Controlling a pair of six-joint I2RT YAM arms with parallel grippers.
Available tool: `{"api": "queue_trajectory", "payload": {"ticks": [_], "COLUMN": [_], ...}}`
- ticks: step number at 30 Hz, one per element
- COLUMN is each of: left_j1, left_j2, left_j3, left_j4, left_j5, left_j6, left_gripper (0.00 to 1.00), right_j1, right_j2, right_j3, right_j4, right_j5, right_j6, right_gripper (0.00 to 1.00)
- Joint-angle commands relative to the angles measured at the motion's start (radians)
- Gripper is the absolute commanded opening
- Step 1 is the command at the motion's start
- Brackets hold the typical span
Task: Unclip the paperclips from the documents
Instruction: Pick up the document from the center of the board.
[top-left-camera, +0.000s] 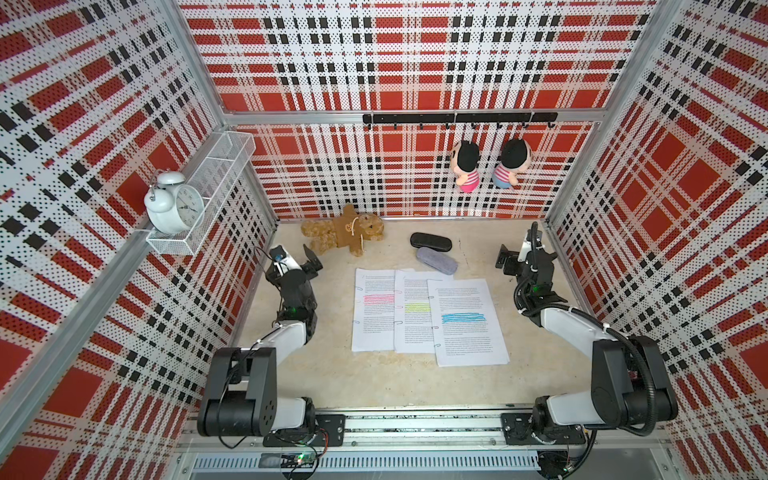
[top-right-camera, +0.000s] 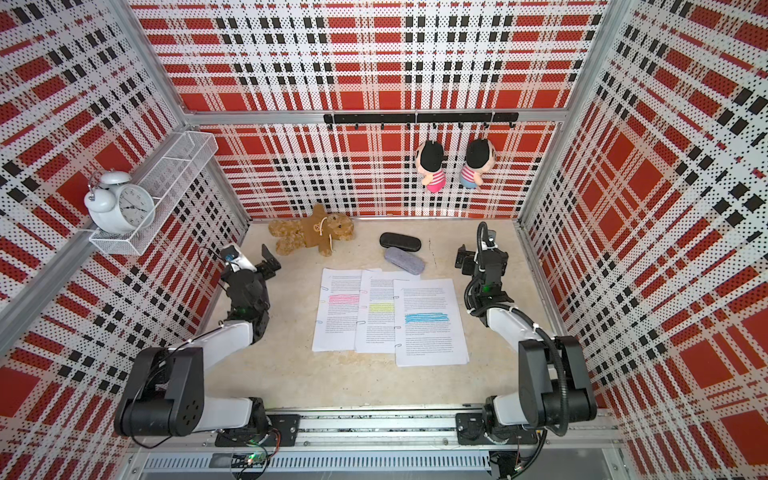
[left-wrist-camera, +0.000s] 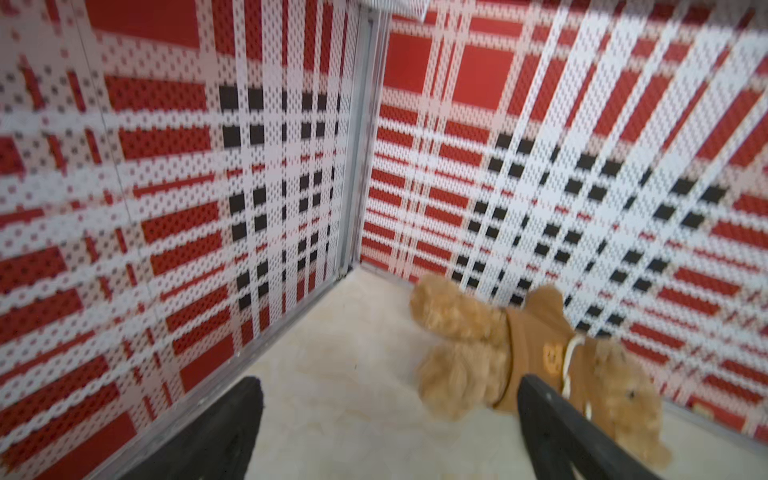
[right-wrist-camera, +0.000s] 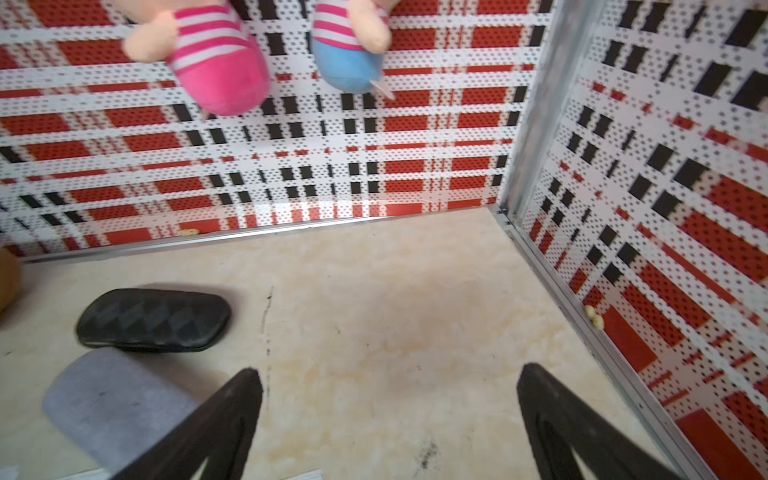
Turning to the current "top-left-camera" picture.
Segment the document with yellow highlight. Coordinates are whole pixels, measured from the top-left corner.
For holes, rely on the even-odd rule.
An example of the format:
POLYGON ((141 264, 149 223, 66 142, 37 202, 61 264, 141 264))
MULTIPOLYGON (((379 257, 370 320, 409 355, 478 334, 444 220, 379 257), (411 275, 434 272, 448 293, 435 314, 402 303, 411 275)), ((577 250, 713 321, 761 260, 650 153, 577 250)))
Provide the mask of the document with yellow highlight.
POLYGON ((452 280, 439 272, 395 272, 394 349, 403 354, 434 354, 429 281, 452 280))

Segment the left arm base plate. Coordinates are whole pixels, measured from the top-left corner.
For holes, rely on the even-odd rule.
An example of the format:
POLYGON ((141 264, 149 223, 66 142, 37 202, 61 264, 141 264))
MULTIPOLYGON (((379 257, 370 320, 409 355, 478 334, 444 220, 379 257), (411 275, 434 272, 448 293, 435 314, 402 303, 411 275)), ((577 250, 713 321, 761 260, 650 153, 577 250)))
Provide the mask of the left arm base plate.
POLYGON ((311 446, 318 450, 343 444, 347 417, 343 414, 319 414, 305 425, 269 433, 264 447, 311 446))

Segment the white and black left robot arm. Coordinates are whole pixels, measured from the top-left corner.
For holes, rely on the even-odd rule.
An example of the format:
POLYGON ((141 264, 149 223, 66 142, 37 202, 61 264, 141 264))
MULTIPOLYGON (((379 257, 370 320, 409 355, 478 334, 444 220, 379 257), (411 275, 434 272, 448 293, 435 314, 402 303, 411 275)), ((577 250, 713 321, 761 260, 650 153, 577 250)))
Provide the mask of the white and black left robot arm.
POLYGON ((280 294, 272 330, 250 347, 225 347, 212 358, 197 416, 204 437, 266 437, 284 440, 312 437, 315 407, 308 397, 278 395, 278 366, 303 348, 317 327, 317 300, 311 280, 323 265, 308 247, 298 263, 283 246, 267 252, 266 280, 280 294))

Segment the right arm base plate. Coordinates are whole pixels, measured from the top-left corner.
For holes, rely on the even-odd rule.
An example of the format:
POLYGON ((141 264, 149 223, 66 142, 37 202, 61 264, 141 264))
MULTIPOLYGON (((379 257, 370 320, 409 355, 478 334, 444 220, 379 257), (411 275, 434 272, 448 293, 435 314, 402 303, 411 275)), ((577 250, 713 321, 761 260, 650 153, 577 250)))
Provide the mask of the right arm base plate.
POLYGON ((533 419, 531 411, 503 413, 501 430, 507 445, 524 446, 582 446, 587 443, 578 426, 548 426, 533 419))

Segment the document with pink highlight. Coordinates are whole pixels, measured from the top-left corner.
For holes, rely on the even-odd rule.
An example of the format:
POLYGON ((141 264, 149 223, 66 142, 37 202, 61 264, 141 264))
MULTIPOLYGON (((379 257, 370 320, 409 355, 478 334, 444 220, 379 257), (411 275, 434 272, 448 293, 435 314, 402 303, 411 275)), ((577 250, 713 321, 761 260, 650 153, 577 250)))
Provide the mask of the document with pink highlight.
POLYGON ((394 270, 356 270, 353 352, 394 349, 394 270))

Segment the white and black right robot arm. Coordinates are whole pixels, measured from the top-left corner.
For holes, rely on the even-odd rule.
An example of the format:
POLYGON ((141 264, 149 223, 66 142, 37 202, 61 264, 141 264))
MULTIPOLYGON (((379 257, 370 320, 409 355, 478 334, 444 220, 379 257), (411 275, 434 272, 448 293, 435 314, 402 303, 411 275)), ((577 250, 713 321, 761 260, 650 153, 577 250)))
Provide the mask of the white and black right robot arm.
POLYGON ((532 223, 518 251, 501 246, 496 267, 516 279, 518 313, 566 340, 591 363, 590 386, 580 393, 541 396, 531 414, 531 435, 549 438, 565 427, 623 430, 648 436, 660 422, 677 418, 679 406, 658 343, 626 336, 573 307, 553 289, 557 254, 542 243, 532 223))

